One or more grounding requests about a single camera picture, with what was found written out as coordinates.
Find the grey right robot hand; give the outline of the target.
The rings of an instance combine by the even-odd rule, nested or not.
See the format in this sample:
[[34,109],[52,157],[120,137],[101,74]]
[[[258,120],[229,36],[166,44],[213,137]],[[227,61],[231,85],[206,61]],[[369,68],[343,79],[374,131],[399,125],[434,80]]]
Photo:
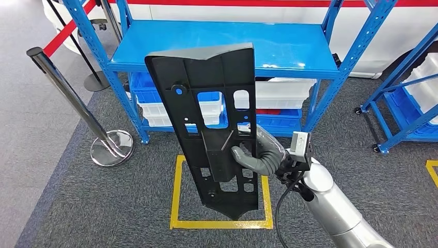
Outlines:
[[231,148],[232,156],[237,163],[255,173],[264,176],[275,174],[286,159],[286,150],[275,137],[260,125],[257,125],[256,141],[260,158],[246,155],[238,146]]

